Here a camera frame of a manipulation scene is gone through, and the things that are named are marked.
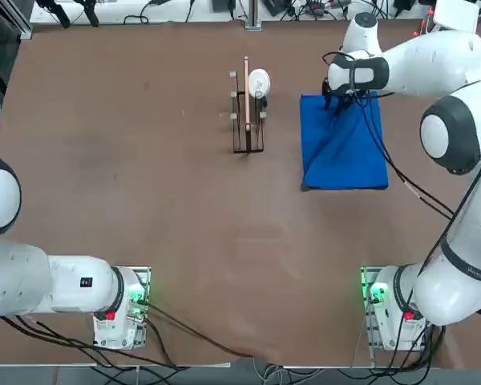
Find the metal mount plate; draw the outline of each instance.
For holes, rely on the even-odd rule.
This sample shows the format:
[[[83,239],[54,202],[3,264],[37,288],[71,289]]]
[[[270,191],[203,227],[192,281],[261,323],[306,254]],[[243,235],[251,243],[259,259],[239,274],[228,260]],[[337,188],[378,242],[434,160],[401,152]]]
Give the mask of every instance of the metal mount plate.
[[[374,307],[369,304],[369,292],[370,287],[376,281],[379,272],[382,267],[379,266],[362,266],[360,269],[360,275],[362,278],[362,292],[363,292],[363,308],[366,312],[366,329],[367,329],[367,339],[369,341],[369,355],[372,366],[376,367],[376,355],[374,353],[375,349],[383,350],[382,338],[379,334],[378,320],[374,313]],[[413,351],[420,351],[424,346],[424,341],[418,344]]]
[[[125,267],[127,269],[133,270],[135,275],[139,278],[141,286],[144,288],[144,298],[146,302],[150,302],[150,289],[152,283],[152,268],[150,266],[116,266]],[[139,318],[146,318],[148,316],[148,307],[139,305],[141,310]],[[137,331],[134,337],[135,349],[139,347],[144,347],[146,345],[146,324],[138,323]]]

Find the wooden stick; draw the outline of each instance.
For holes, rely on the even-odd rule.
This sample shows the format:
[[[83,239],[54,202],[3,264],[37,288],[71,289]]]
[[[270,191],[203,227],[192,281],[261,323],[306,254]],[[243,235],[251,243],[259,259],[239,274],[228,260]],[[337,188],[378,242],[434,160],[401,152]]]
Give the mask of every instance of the wooden stick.
[[[249,59],[248,56],[244,57],[244,99],[246,108],[246,131],[251,129],[251,123],[249,122]]]

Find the metal bracket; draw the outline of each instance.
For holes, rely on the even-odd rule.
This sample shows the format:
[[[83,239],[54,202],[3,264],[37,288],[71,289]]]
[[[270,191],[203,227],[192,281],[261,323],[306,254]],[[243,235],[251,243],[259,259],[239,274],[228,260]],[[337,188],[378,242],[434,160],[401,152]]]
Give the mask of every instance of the metal bracket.
[[[366,329],[367,339],[369,341],[369,355],[372,367],[377,367],[375,349],[383,349],[381,335],[379,334],[378,320],[374,312],[374,306],[369,304],[370,287],[376,282],[379,272],[382,270],[379,266],[362,266],[360,274],[362,278],[363,308],[366,312]],[[420,351],[424,347],[424,340],[418,344],[413,351]]]
[[[249,24],[249,21],[246,20],[246,21],[245,21],[245,25],[244,25],[244,29],[245,29],[245,30],[252,31],[252,32],[253,32],[253,31],[254,31],[254,32],[258,32],[258,31],[262,30],[262,22],[261,22],[260,20],[257,20],[257,21],[255,22],[255,25],[252,26],[251,24]]]

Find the floor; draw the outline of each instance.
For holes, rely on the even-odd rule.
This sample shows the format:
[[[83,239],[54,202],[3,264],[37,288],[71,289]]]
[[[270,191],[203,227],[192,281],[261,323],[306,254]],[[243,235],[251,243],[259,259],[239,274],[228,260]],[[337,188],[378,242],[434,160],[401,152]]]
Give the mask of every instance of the floor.
[[[30,0],[21,2],[21,4],[29,3]],[[8,80],[14,59],[18,50],[18,42],[15,38],[15,33],[0,19],[0,74],[5,80]],[[114,371],[109,371],[110,375],[114,375]],[[367,374],[365,370],[351,370],[350,375],[364,376]],[[400,378],[407,383],[413,383],[419,377],[403,376]],[[0,384],[18,384],[29,379],[29,383],[37,383],[38,385],[69,385],[78,383],[81,385],[91,385],[97,383],[105,383],[107,379],[101,377],[99,374],[91,371],[86,367],[0,367]],[[145,376],[141,373],[141,380],[139,383],[146,383],[153,381],[153,378]],[[134,384],[135,372],[128,372],[122,375],[121,380],[127,384]],[[389,383],[388,379],[381,379],[378,384]],[[175,384],[224,384],[241,385],[241,384],[258,384],[260,380],[255,376],[253,365],[250,360],[240,360],[234,363],[230,368],[205,368],[197,367],[189,371],[179,374],[171,380]],[[340,383],[351,384],[361,383],[361,381],[351,380],[343,377],[335,370],[326,370],[318,377],[311,379],[308,384],[318,385],[323,383]],[[481,371],[450,371],[450,370],[432,370],[424,385],[433,384],[447,384],[458,385],[471,383],[473,385],[481,385]]]

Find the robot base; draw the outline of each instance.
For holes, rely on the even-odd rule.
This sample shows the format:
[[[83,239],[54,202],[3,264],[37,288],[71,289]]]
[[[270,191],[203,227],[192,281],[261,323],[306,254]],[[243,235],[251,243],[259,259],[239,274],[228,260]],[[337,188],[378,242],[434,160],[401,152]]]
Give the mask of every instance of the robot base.
[[[370,356],[374,361],[374,349],[395,350],[402,311],[394,297],[394,275],[397,266],[361,269],[366,325]],[[426,325],[424,318],[403,320],[398,351],[420,351],[423,340],[416,346],[413,342]]]
[[[115,313],[95,314],[95,345],[109,349],[136,349],[146,344],[148,307],[136,301],[148,302],[150,295],[150,267],[116,266],[123,276],[123,297]]]

